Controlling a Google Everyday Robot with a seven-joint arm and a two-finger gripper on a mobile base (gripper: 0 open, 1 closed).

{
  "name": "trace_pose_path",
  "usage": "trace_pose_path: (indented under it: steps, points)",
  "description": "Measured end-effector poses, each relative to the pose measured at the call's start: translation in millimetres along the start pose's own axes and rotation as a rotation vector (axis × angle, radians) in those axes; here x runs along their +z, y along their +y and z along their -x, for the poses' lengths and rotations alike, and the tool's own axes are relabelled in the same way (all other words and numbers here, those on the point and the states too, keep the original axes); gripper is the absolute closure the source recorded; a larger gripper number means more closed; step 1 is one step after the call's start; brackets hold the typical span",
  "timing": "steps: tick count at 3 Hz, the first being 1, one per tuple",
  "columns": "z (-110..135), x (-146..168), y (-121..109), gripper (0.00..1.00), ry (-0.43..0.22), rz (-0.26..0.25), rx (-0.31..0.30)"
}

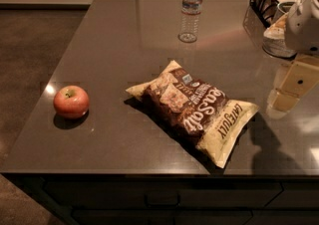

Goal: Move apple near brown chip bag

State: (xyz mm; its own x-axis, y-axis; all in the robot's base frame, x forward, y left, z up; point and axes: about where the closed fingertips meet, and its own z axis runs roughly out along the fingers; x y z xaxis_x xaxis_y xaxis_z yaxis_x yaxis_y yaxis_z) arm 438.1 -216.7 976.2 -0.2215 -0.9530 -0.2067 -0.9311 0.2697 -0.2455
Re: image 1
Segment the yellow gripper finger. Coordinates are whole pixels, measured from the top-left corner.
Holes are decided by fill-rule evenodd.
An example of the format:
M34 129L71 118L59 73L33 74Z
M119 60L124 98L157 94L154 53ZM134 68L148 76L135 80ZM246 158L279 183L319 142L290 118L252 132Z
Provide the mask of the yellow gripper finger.
M266 113L275 119L286 116L318 84L319 56L298 54L277 70Z

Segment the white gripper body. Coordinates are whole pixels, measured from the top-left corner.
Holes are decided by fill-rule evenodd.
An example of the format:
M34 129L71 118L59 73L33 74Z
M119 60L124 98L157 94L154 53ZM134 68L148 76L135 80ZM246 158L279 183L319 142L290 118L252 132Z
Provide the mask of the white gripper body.
M297 0L286 20L285 44L301 54L319 55L319 0Z

